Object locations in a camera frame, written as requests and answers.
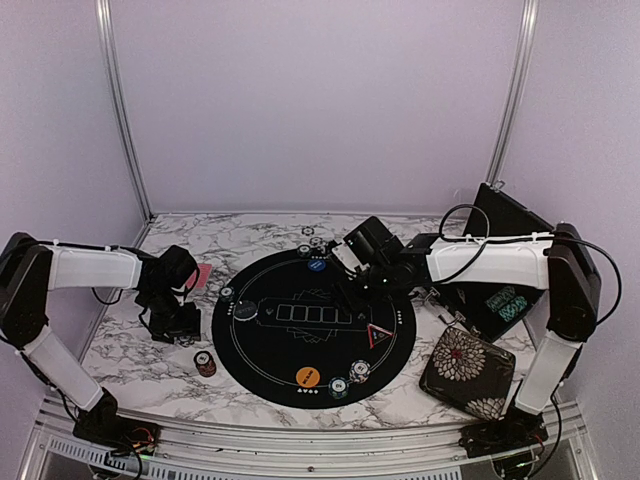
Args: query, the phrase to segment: black cable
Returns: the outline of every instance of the black cable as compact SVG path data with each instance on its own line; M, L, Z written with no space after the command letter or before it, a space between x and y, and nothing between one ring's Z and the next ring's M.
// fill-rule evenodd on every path
M449 275L446 278L442 278L440 280L435 280L434 282L432 282L433 285L440 285L442 283L447 283L450 282L451 280L453 280L454 278L459 277L460 275L462 275L471 265L474 264L474 262L478 259L478 257L480 255L482 255L482 252L484 252L484 249L487 247L487 242L483 242L482 245L480 245L480 248L478 249L478 251L476 252L476 254L471 257L471 259L457 272Z
M93 296L96 297L96 300L98 300L98 302L100 302L102 305L115 305L122 299L122 289L120 289L120 292L118 292L118 298L116 298L113 302L107 302L106 300L101 299L95 287L91 287L91 293L93 293Z
M0 255L0 267L2 267L2 265L7 262L11 256L16 253L18 250L22 250L24 248L29 248L29 247L34 247L36 245L53 245L53 242L50 241L44 241L44 240L28 240L22 243L19 243L18 245L14 246L13 248L10 248L9 250L7 250L6 252L4 252L2 255ZM66 243L59 243L58 245L60 246L75 246L75 247L82 247L82 245L75 245L75 244L66 244ZM93 292L94 296L96 297L96 299L102 303L103 305L114 305L115 303L118 303L120 301L120 298L122 297L122 290L120 290L120 294L118 295L118 299L113 302L113 303L109 303L109 302L104 302L96 293L95 289L91 289L91 291ZM11 345L12 347L15 348L15 346L13 345L13 343L11 343L5 336L0 335L0 342L6 343L7 345Z
M147 313L147 310L149 310L149 309L147 307L145 307L144 310L142 310L142 312L140 312L140 314L138 314L138 320L140 320L140 323L142 324L142 326L147 329L147 331L151 334L152 337L164 337L167 340L172 341L171 337L169 337L166 333L163 333L162 335L159 335L159 334L155 333L153 330L151 330L151 327L149 326L149 324L144 321L144 316Z
M556 409L556 414L558 415L558 438L556 438L556 443L554 443L553 448L549 452L549 455L547 456L547 458L545 458L544 461L540 464L540 466L536 468L531 475L529 475L529 478L535 477L538 473L540 473L540 470L542 470L547 465L547 463L549 463L553 455L558 450L558 447L560 446L560 441L562 440L562 415L560 414L560 408L558 407L558 402L556 402L556 399L553 397L553 395L551 395L551 403L553 403L553 408Z
M451 242L451 243L457 243L457 242L467 242L468 239L467 238L447 238L444 235L444 224L447 221L447 219L449 218L449 216L451 216L452 213L461 210L463 208L471 208L475 211L478 211L480 213L482 213L482 215L485 218L485 221L487 223L487 237L489 236L489 232L490 232L490 222L489 222L489 217L487 216L487 214L484 212L484 210L482 210L480 207L477 207L475 205L471 205L471 204L460 204L460 205L456 205L455 207L451 208L447 213L444 214L444 216L442 217L442 220L440 221L440 225L438 226L438 237L442 240L444 240L445 242ZM447 278L441 279L441 280L437 280L435 282L433 282L434 285L439 285L442 283L446 283L446 282L450 282L451 280L455 279L456 277L460 276L462 273L464 273L469 267L471 267L471 265L473 265L473 263L478 259L478 257L480 256L480 254L482 253L482 251L484 250L485 246L487 244L491 244L491 245L507 245L510 243L519 243L519 242L526 242L526 241L534 241L534 240L552 240L554 242L569 242L569 243L575 243L578 245L583 245L585 247L591 248L593 250L595 250L596 252L600 253L601 255L603 255L607 261L611 264L611 267L613 268L613 271L616 275L616 283L618 286L618 293L616 295L616 299L613 303L613 306L609 309L609 311L602 316L602 318L600 318L600 320L598 320L596 322L596 325L601 325L605 320L607 320L608 318L611 317L611 315L613 315L613 313L618 309L618 306L620 305L620 301L622 300L622 275L620 273L620 269L618 268L618 265L616 264L615 260L613 259L613 257L606 251L604 250L602 247L599 247L598 245L595 245L591 242L587 242L586 240L582 240L580 238L571 238L571 237L562 237L562 236L558 236L558 235L542 235L542 236L533 236L533 235L525 235L525 236L521 236L521 237L514 237L514 238L508 238L508 239L503 239L503 240L498 240L498 239L490 239L490 238L485 238L485 240L482 243L482 246L480 247L480 249L478 250L478 252L476 252L476 254L471 258L471 260L469 260L460 270L458 270L457 272L455 272L454 274L448 276Z
M78 417L76 417L73 413L71 413L71 409L69 408L69 404L67 403L67 396L62 393L62 390L60 390L59 388L58 390L58 394L60 395L60 398L62 399L62 405L64 406L64 411L67 412L67 415L69 415L69 418L71 418L71 420L73 420L73 423L78 423Z
M62 390L60 390L59 388L57 390L58 390L58 394L60 394L60 398L62 399L62 405L64 407L65 412L67 412L67 415L69 415L69 418L73 421L73 423L77 424L78 423L78 419L76 418L76 416L73 413L71 413L71 409L69 408L69 404L67 403L66 395L64 393L62 393ZM118 440L107 440L107 439L100 439L100 440L104 441L105 443L120 445L121 447L125 447L128 451L133 452L133 454L135 455L136 459L138 460L138 473L136 474L136 476L135 476L135 478L133 480L140 480L140 477L142 476L142 458L140 458L140 454L133 447L133 445L131 445L130 443L126 443L126 442L120 442ZM114 456L114 457L121 456L121 455L118 455L118 454L114 454L113 452L111 452L111 455Z
M600 253L601 255L603 255L611 264L611 267L613 268L613 271L616 274L616 283L618 284L618 294L616 295L615 302L613 302L613 306L609 309L609 311L605 315L602 316L600 320L596 322L596 325L602 324L605 320L611 317L611 315L613 315L613 312L615 312L618 309L618 306L620 305L620 301L622 300L622 275L620 274L620 269L618 268L618 265L616 264L613 257L607 251L605 251L602 247L599 247L598 245L595 245L591 242L587 242L586 240L582 240L579 238L563 238L563 237L555 237L554 240L558 242L571 242L571 243L577 243L578 245L584 245L585 247L591 248L596 252Z
M470 203L461 203L460 205L456 205L455 207L449 209L449 211L444 214L444 216L442 217L442 220L440 220L440 225L438 225L438 237L440 237L440 239L444 240L445 242L453 243L453 242L466 241L466 239L460 239L460 238L447 238L444 234L444 224L447 222L449 217L453 213L457 212L458 210L462 210L463 208L470 208L471 210L475 210L476 212L480 212L482 214L482 216L484 217L484 221L487 224L487 232L485 233L485 238L489 237L489 234L491 233L491 222L489 222L489 217L487 216L487 213L484 210L482 210L480 207L476 205L472 205Z

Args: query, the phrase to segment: triangle warning symbol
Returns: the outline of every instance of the triangle warning symbol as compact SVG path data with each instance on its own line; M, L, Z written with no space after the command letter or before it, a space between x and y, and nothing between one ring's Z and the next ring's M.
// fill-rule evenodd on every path
M369 332L369 347L373 348L379 343L384 342L387 338L393 337L393 333L370 323L367 326Z

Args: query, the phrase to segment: orange circle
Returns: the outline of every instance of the orange circle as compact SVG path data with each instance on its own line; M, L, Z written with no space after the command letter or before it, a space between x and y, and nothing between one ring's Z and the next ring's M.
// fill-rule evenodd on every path
M296 373L296 382L304 388L313 388L320 383L320 372L313 367L302 367Z

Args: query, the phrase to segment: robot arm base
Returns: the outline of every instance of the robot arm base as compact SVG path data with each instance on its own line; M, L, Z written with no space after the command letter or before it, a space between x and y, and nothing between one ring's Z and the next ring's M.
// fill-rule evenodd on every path
M147 441L149 435L158 438L160 427L151 422L121 417L117 414L118 402L102 389L99 402L88 412L80 410L73 435L88 442L98 443L129 453L127 445Z
M458 443L469 458L537 445L549 438L541 413L531 415L513 405L502 420L469 425L462 428L460 434Z

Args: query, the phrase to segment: red playing card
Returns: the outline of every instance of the red playing card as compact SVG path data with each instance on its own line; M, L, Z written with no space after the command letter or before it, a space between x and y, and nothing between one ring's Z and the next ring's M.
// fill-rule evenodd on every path
M204 288L209 280L209 275L211 275L211 264L209 263L199 263L198 267L200 268L200 278L198 278L198 283L194 288ZM196 281L196 276L198 272L193 272L193 275L189 277L187 280L187 288L191 288L193 286L193 282Z

